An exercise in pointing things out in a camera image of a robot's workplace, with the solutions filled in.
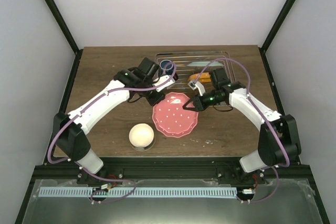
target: gray wall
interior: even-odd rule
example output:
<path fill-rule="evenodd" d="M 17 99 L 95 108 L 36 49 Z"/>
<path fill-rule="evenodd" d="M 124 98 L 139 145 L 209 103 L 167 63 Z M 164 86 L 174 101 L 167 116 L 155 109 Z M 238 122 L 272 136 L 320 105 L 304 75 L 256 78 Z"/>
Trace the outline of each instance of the gray wall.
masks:
<path fill-rule="evenodd" d="M 335 17 L 335 0 L 297 0 L 267 53 L 285 110 L 298 123 L 301 160 L 311 165 L 331 223 L 336 223 Z"/>
<path fill-rule="evenodd" d="M 43 0 L 0 0 L 0 222 L 14 223 L 74 54 Z"/>
<path fill-rule="evenodd" d="M 261 44 L 285 0 L 55 0 L 83 46 Z"/>

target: orange object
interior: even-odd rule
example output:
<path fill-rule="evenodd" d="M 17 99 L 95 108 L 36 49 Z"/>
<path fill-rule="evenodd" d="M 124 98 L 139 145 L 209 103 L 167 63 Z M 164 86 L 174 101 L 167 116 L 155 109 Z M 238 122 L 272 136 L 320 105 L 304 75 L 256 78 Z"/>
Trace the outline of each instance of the orange object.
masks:
<path fill-rule="evenodd" d="M 188 78 L 188 82 L 191 80 L 195 80 L 198 76 L 198 73 L 192 74 L 191 76 L 189 76 Z M 210 79 L 210 74 L 208 72 L 201 74 L 201 77 L 198 80 L 200 83 L 206 83 L 206 82 L 211 82 Z"/>

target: wooden tabletop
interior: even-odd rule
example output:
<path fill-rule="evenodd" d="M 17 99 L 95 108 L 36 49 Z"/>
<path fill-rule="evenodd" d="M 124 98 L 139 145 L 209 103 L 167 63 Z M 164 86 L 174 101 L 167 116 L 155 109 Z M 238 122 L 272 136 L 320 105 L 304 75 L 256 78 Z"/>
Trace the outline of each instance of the wooden tabletop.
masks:
<path fill-rule="evenodd" d="M 161 52 L 228 51 L 251 75 L 251 93 L 276 110 L 264 65 L 255 45 L 247 46 L 160 46 L 160 47 L 86 47 L 80 60 L 67 112 L 99 93 L 122 69 L 137 66 L 144 57 L 154 60 Z M 239 66 L 236 80 L 246 84 Z M 130 145 L 128 135 L 138 123 L 147 123 L 155 133 L 154 146 L 144 152 Z M 146 99 L 123 103 L 102 118 L 88 134 L 92 149 L 99 156 L 244 156 L 257 148 L 259 133 L 239 111 L 223 113 L 208 108 L 198 115 L 198 124 L 187 136 L 165 137 L 152 121 L 152 107 Z M 63 156 L 56 148 L 55 156 Z"/>

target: black frame bar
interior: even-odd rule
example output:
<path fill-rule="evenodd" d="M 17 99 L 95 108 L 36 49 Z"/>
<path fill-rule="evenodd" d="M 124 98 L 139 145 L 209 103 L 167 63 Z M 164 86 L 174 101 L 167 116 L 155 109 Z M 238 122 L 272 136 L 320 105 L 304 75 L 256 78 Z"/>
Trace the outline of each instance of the black frame bar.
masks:
<path fill-rule="evenodd" d="M 65 112 L 67 104 L 70 98 L 73 83 L 75 81 L 77 69 L 79 67 L 80 58 L 83 50 L 79 50 L 70 30 L 68 29 L 56 3 L 54 0 L 45 0 L 51 13 L 53 14 L 56 22 L 62 30 L 65 38 L 75 53 L 74 63 L 72 65 L 71 73 L 66 85 L 64 96 L 60 105 L 60 111 Z M 279 28 L 284 22 L 287 14 L 292 8 L 295 0 L 286 0 L 279 16 L 277 17 L 271 31 L 269 32 L 263 46 L 259 49 L 260 55 L 263 60 L 263 64 L 266 70 L 267 78 L 272 89 L 272 93 L 275 98 L 277 109 L 280 113 L 284 114 L 284 110 L 281 104 L 277 88 L 272 77 L 271 70 L 266 58 L 266 51 L 275 38 Z M 225 179 L 217 178 L 218 171 L 221 169 L 228 169 L 237 167 L 239 165 L 240 157 L 124 157 L 124 158 L 102 158 L 107 167 L 114 167 L 123 171 L 123 178 L 125 179 L 218 179 L 221 184 L 228 184 Z M 33 191 L 35 180 L 37 179 L 78 179 L 80 170 L 78 166 L 73 163 L 63 162 L 56 165 L 49 165 L 45 158 L 44 165 L 36 166 L 28 185 L 25 198 L 21 205 L 19 214 L 16 219 L 16 224 L 22 223 L 25 212 L 27 209 L 30 196 Z M 324 209 L 320 194 L 314 181 L 314 177 L 311 173 L 308 165 L 291 165 L 288 168 L 278 169 L 280 178 L 305 178 L 308 180 L 311 188 L 315 191 L 315 201 L 319 208 L 319 212 L 323 223 L 330 223 L 326 211 Z M 264 172 L 265 178 L 275 178 L 274 173 L 271 170 Z M 231 182 L 232 186 L 242 186 L 241 184 L 235 185 Z"/>

